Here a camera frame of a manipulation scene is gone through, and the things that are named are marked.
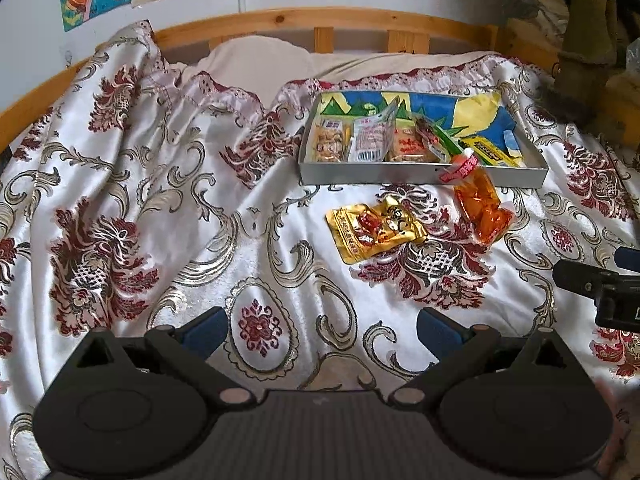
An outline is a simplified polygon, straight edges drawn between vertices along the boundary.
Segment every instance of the white wall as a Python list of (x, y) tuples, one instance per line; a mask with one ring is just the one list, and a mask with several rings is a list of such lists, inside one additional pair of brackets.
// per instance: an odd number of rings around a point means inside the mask
[(60, 0), (0, 2), (0, 110), (65, 68), (127, 23), (148, 19), (155, 30), (242, 10), (295, 6), (354, 6), (421, 12), (467, 23), (502, 23), (512, 0), (159, 0), (122, 6), (64, 32)]

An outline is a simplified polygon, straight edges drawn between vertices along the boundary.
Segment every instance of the cardboard box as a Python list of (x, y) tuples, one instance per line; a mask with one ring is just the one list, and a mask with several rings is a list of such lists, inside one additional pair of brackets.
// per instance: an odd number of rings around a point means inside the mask
[[(371, 95), (374, 92), (363, 92)], [(393, 97), (398, 92), (379, 92)], [(438, 174), (445, 171), (448, 164), (416, 163), (416, 162), (309, 162), (306, 154), (312, 149), (309, 136), (316, 120), (318, 108), (324, 94), (319, 94), (306, 122), (305, 131), (298, 154), (300, 177), (305, 186), (325, 186), (328, 184), (442, 184)], [(517, 125), (513, 130), (525, 168), (508, 168), (501, 166), (484, 166), (496, 187), (521, 187), (539, 189), (545, 181), (548, 165), (540, 151), (527, 139), (524, 131)]]

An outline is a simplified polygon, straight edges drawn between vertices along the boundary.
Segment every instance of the box of snacks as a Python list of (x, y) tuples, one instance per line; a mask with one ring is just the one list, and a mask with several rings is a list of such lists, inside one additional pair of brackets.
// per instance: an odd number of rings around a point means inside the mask
[(323, 92), (299, 154), (305, 185), (442, 184), (472, 149), (494, 186), (540, 188), (548, 166), (497, 92)]

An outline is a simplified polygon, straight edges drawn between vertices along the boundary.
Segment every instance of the wooden bed frame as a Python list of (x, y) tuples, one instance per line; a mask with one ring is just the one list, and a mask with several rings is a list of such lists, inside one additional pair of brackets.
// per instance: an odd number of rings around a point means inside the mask
[[(505, 56), (518, 57), (553, 73), (558, 62), (558, 49), (547, 43), (526, 23), (514, 21), (507, 27), (468, 25), (410, 12), (344, 7), (271, 9), (230, 14), (185, 23), (156, 32), (161, 50), (202, 42), (209, 49), (231, 38), (274, 30), (314, 30), (315, 51), (334, 51), (334, 28), (382, 30), (387, 33), (387, 52), (428, 54), (430, 38), (464, 41), (477, 50), (494, 50)], [(39, 118), (70, 85), (86, 60), (53, 76), (0, 114), (0, 151), (4, 150), (29, 124)], [(621, 124), (619, 140), (636, 149), (640, 142), (640, 107), (612, 90), (601, 95), (598, 108)]]

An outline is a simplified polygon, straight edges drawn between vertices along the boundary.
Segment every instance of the bedspread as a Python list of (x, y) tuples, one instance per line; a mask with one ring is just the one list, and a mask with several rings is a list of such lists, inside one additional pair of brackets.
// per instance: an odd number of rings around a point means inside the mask
[[(378, 388), (434, 357), (415, 321), (434, 306), (503, 335), (553, 326), (589, 374), (621, 395), (640, 378), (640, 336), (598, 329), (594, 305), (555, 288), (568, 258), (607, 268), (638, 240), (638, 160), (541, 105), (545, 76), (498, 55), (330, 84), (284, 85), (269, 108), (207, 73), (164, 62), (148, 23), (120, 31), (35, 122), (0, 190), (0, 380), (6, 480), (46, 471), (31, 413), (86, 332), (141, 335), (212, 306), (229, 319), (208, 362), (268, 388)], [(502, 189), (517, 218), (487, 249), (450, 189), (301, 186), (296, 154), (319, 91), (500, 92), (550, 171), (539, 190)], [(429, 238), (340, 260), (324, 214), (393, 195)]]

